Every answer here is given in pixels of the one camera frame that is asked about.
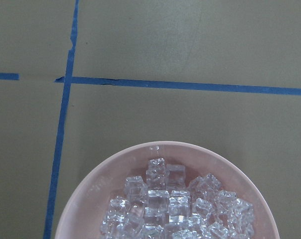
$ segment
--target gray surface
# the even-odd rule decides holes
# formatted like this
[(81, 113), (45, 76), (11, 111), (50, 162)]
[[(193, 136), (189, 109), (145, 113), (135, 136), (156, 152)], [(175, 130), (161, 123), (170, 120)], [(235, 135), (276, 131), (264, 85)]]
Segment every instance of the gray surface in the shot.
[(0, 72), (65, 74), (74, 1), (0, 0)]
[(0, 239), (43, 236), (63, 86), (0, 81)]
[(301, 0), (82, 0), (74, 75), (301, 88)]
[(95, 166), (155, 140), (226, 157), (260, 189), (281, 238), (301, 238), (301, 97), (89, 85), (72, 85), (54, 231)]

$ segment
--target blue line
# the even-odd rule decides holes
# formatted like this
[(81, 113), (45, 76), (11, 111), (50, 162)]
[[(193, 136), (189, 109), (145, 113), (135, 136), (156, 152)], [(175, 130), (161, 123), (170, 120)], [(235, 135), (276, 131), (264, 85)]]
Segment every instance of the blue line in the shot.
[[(64, 82), (64, 78), (59, 78), (55, 82)], [(301, 96), (300, 88), (283, 88), (267, 86), (242, 86), (242, 85), (223, 85), (206, 83), (170, 82), (170, 81), (142, 81), (142, 80), (113, 80), (105, 78), (72, 77), (72, 83), (90, 85), (113, 85), (129, 87), (146, 87), (162, 89), (198, 90), (198, 91), (222, 91), (240, 93), (259, 93), (275, 95)]]
[(59, 177), (63, 139), (64, 139), (64, 126), (65, 126), (67, 107), (70, 98), (74, 56), (75, 56), (75, 49), (76, 49), (78, 4), (79, 4), (79, 0), (75, 0), (72, 31), (70, 37), (73, 46), (69, 50), (68, 58), (67, 58), (60, 118), (59, 118), (59, 125), (57, 129), (55, 151), (54, 151), (54, 158), (53, 158), (53, 165), (52, 165), (51, 183), (50, 183), (49, 196), (48, 196), (48, 202), (46, 208), (43, 239), (50, 239), (52, 234), (52, 224), (53, 224), (54, 207), (55, 207), (56, 192), (57, 192), (57, 183)]
[(17, 73), (0, 73), (0, 80), (13, 80), (19, 79), (19, 74)]

